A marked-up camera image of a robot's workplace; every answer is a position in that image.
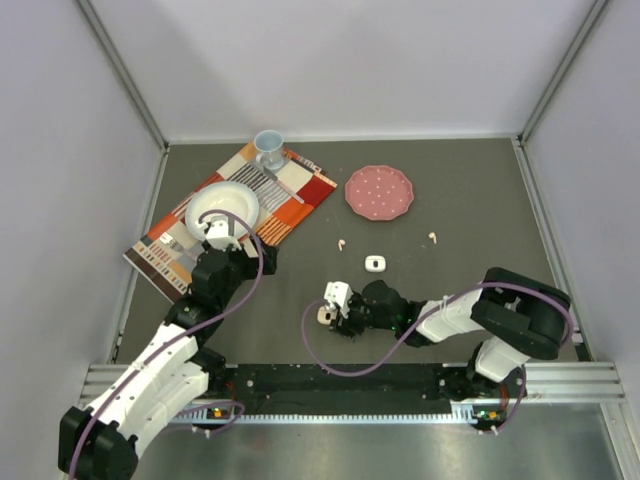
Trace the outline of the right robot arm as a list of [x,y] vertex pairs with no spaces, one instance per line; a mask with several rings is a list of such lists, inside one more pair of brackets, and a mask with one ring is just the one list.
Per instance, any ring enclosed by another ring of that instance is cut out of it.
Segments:
[[356,292],[330,282],[318,323],[345,338],[367,329],[389,330],[396,339],[420,348],[486,331],[464,369],[443,375],[442,394],[455,401],[488,397],[531,359],[555,360],[573,332],[570,297],[563,291],[493,267],[474,288],[440,300],[412,301],[382,280]]

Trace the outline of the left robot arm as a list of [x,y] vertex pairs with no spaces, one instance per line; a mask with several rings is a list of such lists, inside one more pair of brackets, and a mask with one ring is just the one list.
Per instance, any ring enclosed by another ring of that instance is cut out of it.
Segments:
[[129,479],[142,455],[192,400],[226,387],[225,359],[207,348],[231,301],[246,281],[277,269],[278,249],[250,239],[245,249],[206,248],[143,352],[98,398],[72,407],[59,425],[58,468],[71,479]]

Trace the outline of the white earbuds charging case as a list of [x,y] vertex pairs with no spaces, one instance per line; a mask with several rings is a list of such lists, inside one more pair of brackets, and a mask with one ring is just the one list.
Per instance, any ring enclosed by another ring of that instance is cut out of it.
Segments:
[[368,255],[364,260],[364,268],[370,273],[382,273],[387,268],[387,261],[381,255]]

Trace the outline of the beige earbuds charging case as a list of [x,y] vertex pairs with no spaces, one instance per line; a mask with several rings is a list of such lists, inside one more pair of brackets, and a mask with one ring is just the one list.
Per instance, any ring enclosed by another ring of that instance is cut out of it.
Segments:
[[338,316],[338,311],[330,309],[326,306],[321,306],[316,314],[316,320],[320,325],[330,326]]

